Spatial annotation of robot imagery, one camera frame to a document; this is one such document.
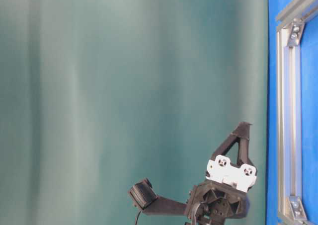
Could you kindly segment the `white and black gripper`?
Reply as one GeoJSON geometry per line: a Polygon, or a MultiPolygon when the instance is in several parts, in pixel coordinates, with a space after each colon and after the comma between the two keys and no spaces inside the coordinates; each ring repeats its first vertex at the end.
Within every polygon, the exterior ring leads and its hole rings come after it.
{"type": "Polygon", "coordinates": [[[207,164],[206,180],[193,187],[184,214],[191,220],[225,220],[246,217],[249,210],[247,192],[257,179],[256,168],[249,159],[251,123],[239,125],[214,151],[215,159],[207,164]],[[237,166],[225,155],[238,143],[237,166]]]}

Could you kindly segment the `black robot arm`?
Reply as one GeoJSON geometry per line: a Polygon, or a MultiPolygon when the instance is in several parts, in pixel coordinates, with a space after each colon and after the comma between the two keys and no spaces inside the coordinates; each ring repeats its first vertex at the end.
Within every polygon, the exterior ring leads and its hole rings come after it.
{"type": "Polygon", "coordinates": [[[251,124],[240,122],[211,155],[204,182],[193,187],[185,216],[193,225],[223,225],[227,219],[245,218],[247,192],[257,179],[248,157],[251,124]]]}

